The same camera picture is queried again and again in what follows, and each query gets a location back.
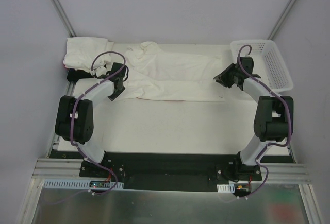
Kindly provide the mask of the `white t shirt red print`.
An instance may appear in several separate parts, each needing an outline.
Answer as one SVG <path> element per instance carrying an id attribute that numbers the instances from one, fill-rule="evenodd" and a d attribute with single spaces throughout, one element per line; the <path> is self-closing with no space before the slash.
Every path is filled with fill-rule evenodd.
<path id="1" fill-rule="evenodd" d="M 155 42 L 143 42 L 129 46 L 124 56 L 129 73 L 117 100 L 225 100 L 224 87 L 213 79 L 223 70 L 219 55 L 171 52 Z"/>

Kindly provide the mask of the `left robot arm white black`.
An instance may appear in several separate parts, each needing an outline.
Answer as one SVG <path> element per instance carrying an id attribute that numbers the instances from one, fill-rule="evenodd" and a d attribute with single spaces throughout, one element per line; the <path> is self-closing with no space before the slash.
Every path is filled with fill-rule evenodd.
<path id="1" fill-rule="evenodd" d="M 94 108 L 105 99 L 113 101 L 119 97 L 125 90 L 128 74 L 126 65 L 114 63 L 110 71 L 82 93 L 64 95 L 59 101 L 55 133 L 76 147 L 84 159 L 93 161 L 91 171 L 97 177 L 106 176 L 109 165 L 103 161 L 105 152 L 94 134 Z"/>

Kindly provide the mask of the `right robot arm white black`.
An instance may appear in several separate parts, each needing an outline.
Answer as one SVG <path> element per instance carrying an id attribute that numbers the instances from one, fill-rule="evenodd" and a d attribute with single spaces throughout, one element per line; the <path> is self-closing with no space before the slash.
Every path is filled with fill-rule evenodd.
<path id="1" fill-rule="evenodd" d="M 232 174 L 244 180 L 272 146 L 287 147 L 293 133 L 293 98 L 273 92 L 260 76 L 253 74 L 254 62 L 251 57 L 238 57 L 222 73 L 213 79 L 225 88 L 236 85 L 257 103 L 253 122 L 254 136 L 239 152 L 240 163 L 232 167 Z"/>

